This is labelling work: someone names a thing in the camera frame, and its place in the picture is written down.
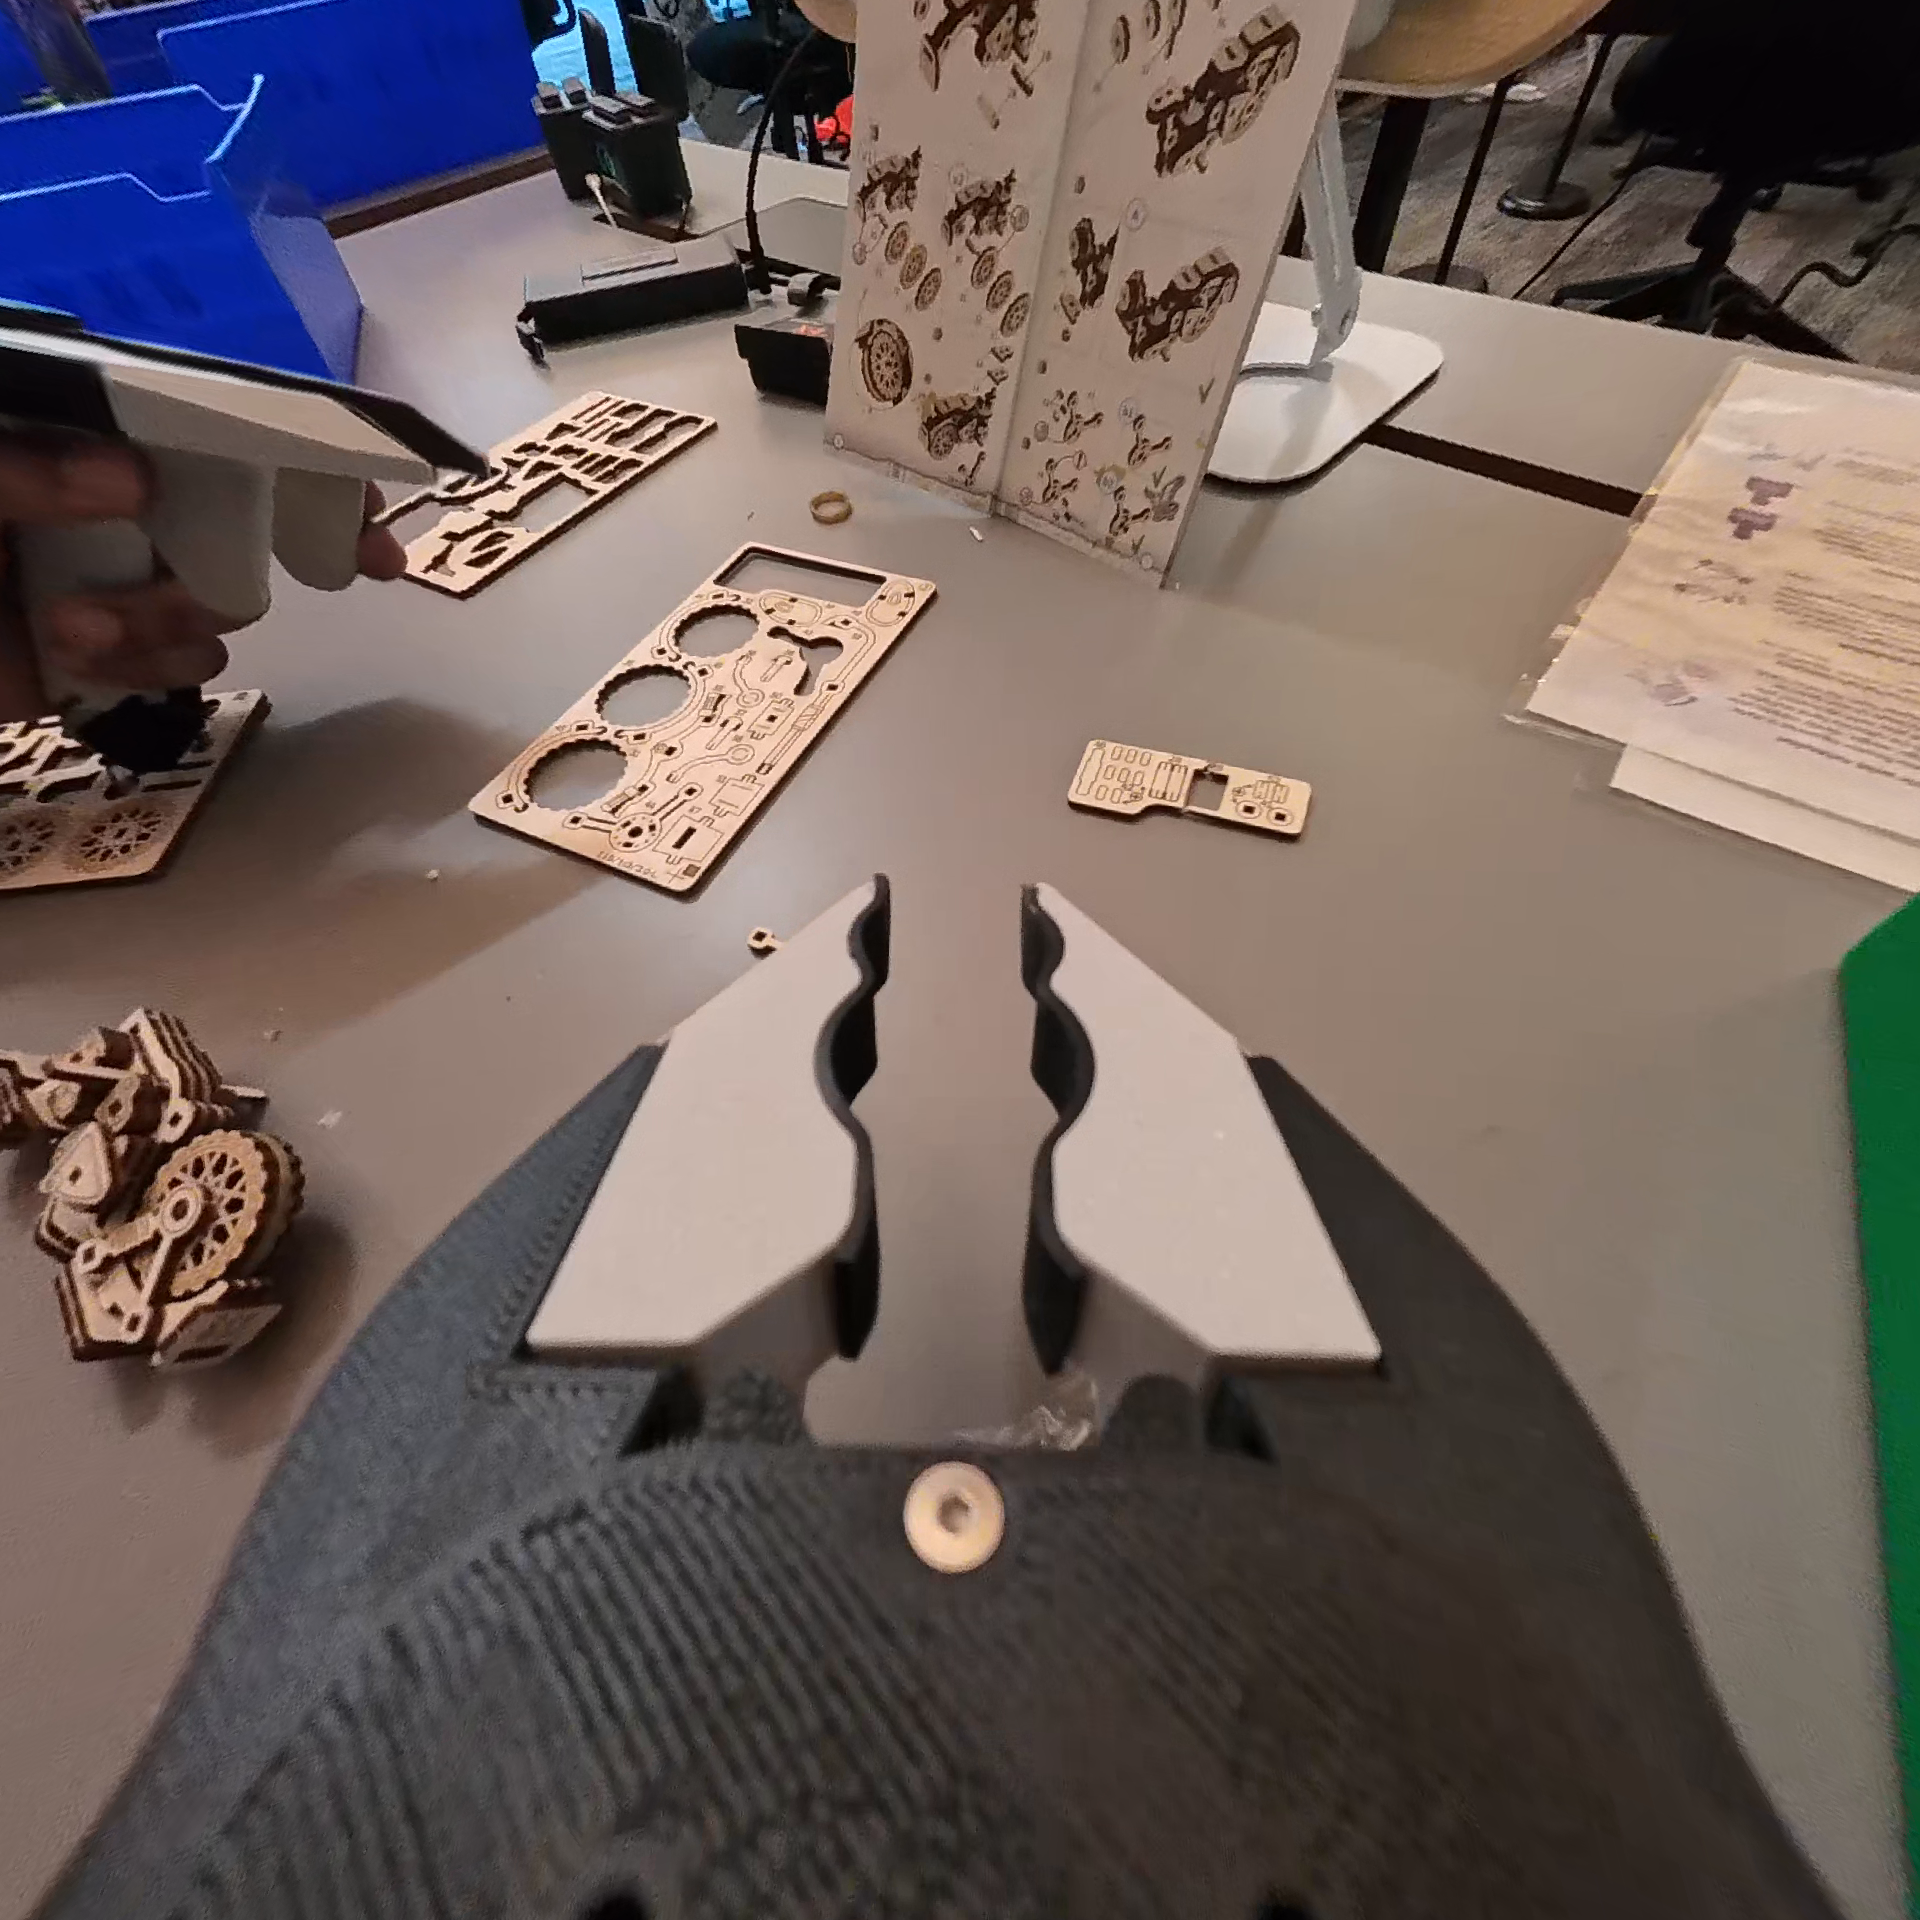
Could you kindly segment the printed sheet in plastic sleeve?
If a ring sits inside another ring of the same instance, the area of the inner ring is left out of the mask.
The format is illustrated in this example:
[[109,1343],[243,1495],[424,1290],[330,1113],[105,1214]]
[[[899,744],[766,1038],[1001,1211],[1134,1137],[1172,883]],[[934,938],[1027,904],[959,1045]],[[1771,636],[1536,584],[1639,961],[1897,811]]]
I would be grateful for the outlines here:
[[1916,388],[1738,359],[1521,709],[1916,848]]

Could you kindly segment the grey desk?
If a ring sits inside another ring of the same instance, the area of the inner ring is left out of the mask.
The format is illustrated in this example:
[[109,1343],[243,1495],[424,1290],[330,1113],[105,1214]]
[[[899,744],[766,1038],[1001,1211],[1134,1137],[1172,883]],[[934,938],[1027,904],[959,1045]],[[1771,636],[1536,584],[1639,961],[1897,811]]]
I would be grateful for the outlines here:
[[[1206,491],[1171,584],[828,454],[731,321],[516,345],[522,276],[612,252],[526,179],[349,239],[363,371],[476,446],[611,390],[717,420],[468,602],[291,584],[268,694],[169,870],[5,900],[5,1044],[176,1009],[307,1165],[291,1308],[183,1375],[75,1362],[5,1221],[5,1916],[36,1911],[176,1682],[291,1427],[391,1284],[636,1044],[883,872],[881,1308],[828,1441],[929,1446],[1044,1394],[1021,1313],[1021,891],[1046,881],[1283,1063],[1524,1309],[1604,1427],[1771,1795],[1851,1916],[1905,1916],[1851,1127],[1871,880],[1674,820],[1518,723],[1623,515],[1363,446]],[[936,599],[691,898],[468,799],[744,541]],[[1285,839],[1069,804],[1093,739],[1312,788]]]

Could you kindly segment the assembled wooden model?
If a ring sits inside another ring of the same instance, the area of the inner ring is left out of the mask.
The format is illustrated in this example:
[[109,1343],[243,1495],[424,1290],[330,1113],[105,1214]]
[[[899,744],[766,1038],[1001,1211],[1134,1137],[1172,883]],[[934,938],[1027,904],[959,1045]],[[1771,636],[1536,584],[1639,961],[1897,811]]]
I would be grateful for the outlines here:
[[69,1356],[204,1370],[285,1308],[268,1267],[307,1173],[186,1019],[137,1008],[65,1050],[3,1054],[5,1148],[45,1148],[36,1247]]

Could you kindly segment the wooden puzzle sheet round holes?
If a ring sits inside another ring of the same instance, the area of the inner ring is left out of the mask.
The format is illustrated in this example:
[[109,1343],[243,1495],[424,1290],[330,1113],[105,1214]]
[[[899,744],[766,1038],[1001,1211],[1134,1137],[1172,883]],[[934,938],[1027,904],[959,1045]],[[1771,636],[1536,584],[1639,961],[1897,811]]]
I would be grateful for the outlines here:
[[476,789],[468,814],[688,895],[936,595],[912,574],[746,541]]

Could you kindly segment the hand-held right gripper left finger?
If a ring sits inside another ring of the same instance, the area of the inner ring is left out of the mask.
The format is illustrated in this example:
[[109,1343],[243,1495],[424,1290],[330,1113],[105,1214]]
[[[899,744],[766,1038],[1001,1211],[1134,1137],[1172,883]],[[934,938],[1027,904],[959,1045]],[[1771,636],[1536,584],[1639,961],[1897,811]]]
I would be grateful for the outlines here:
[[872,1137],[893,883],[870,875],[679,1019],[524,1330],[573,1373],[652,1371],[797,1420],[881,1308]]

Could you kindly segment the white monitor stand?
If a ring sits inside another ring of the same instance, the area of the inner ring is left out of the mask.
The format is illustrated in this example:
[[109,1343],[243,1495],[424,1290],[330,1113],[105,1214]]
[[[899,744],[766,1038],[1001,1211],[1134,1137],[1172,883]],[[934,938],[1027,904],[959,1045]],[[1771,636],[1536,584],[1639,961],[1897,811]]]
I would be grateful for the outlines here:
[[1335,93],[1303,170],[1301,212],[1315,304],[1260,307],[1213,443],[1216,484],[1279,488],[1315,478],[1444,366],[1432,338],[1360,320],[1365,276]]

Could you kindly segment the large blue storage bin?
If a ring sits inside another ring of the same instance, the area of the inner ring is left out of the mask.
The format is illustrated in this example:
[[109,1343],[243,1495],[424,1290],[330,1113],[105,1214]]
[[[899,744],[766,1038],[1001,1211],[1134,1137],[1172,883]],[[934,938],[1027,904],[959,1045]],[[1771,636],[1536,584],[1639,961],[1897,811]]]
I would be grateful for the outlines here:
[[287,157],[277,83],[3,122],[3,297],[91,331],[337,381],[365,302]]

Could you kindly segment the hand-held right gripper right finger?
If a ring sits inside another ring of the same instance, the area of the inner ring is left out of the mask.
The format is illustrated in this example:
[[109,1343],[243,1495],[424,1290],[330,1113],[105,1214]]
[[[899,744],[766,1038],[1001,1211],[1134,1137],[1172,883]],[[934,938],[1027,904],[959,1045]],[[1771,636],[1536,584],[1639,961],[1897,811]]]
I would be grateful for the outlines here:
[[1360,1378],[1381,1334],[1240,1042],[1051,881],[1021,895],[1038,1146],[1021,1273],[1044,1373]]

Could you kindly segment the plain white paper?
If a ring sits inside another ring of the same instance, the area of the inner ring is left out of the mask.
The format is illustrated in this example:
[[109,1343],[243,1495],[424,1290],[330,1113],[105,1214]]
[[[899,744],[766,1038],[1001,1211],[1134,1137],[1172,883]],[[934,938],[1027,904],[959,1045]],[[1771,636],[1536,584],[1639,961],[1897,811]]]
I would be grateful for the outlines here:
[[1610,789],[1764,846],[1918,893],[1918,841],[1700,767],[1623,747]]

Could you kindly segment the black battery charger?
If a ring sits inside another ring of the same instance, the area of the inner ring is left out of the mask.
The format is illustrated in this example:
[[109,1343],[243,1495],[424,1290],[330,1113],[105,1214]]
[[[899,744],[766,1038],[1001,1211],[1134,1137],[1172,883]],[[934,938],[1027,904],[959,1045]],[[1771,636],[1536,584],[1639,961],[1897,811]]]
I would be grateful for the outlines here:
[[566,197],[598,201],[641,222],[681,222],[695,203],[672,103],[592,91],[582,79],[538,82],[534,116]]

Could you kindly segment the black power adapter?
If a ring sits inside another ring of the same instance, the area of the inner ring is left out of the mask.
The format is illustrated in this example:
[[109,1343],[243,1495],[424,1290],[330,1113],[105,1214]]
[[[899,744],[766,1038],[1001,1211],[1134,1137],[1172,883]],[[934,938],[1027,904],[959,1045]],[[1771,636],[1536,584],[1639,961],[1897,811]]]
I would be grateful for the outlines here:
[[514,331],[543,361],[553,347],[726,315],[748,302],[748,273],[725,236],[648,242],[635,253],[529,276]]

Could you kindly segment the green plastic board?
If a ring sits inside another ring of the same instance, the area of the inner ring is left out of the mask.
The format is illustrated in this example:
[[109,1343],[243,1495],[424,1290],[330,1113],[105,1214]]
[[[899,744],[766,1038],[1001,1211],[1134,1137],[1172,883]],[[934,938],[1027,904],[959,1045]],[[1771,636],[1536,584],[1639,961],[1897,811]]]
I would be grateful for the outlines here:
[[1882,1513],[1887,1642],[1909,1872],[1918,1914],[1918,901],[1836,971]]

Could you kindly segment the wooden puzzle sheet with gears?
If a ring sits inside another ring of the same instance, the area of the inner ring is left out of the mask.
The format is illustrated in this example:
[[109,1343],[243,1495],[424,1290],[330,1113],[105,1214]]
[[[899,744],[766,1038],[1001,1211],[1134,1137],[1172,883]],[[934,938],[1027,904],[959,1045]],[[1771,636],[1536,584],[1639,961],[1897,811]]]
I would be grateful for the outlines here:
[[3,891],[45,893],[162,872],[254,732],[273,714],[260,687],[207,699],[185,760],[133,776],[50,718],[3,727]]

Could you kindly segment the small wooden puzzle sheet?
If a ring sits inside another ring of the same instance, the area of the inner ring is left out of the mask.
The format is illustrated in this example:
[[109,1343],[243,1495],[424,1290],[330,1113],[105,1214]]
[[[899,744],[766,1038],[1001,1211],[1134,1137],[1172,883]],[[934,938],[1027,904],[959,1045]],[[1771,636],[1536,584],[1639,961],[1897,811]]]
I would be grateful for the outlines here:
[[1093,738],[1069,781],[1069,806],[1117,820],[1193,818],[1287,841],[1312,808],[1308,780],[1216,757]]

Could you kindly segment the wooden puzzle sheet narrow cutouts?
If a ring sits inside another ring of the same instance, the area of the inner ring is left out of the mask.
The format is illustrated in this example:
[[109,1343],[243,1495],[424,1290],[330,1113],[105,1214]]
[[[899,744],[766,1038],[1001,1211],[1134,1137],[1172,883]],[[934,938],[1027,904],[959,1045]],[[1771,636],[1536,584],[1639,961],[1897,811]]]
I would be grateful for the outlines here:
[[502,437],[482,472],[395,498],[376,524],[415,584],[467,599],[717,432],[708,414],[588,392]]

